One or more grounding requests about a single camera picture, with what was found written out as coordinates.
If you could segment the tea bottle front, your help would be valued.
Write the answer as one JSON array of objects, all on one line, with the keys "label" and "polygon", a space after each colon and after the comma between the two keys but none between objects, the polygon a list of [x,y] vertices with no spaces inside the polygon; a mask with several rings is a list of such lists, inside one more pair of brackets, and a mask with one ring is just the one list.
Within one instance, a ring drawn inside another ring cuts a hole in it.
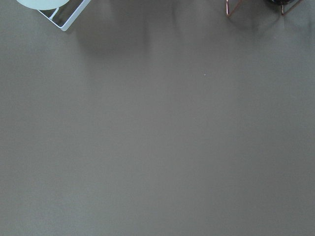
[{"label": "tea bottle front", "polygon": [[294,2],[295,0],[267,0],[269,3],[278,5],[278,6],[282,6],[282,5],[287,5],[290,4],[292,2]]}]

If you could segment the white cup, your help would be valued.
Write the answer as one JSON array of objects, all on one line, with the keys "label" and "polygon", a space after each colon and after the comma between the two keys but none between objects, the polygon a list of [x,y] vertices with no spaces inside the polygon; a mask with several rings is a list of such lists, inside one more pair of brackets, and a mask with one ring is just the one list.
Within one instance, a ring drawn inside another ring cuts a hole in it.
[{"label": "white cup", "polygon": [[17,0],[21,5],[35,10],[51,10],[61,7],[69,0]]}]

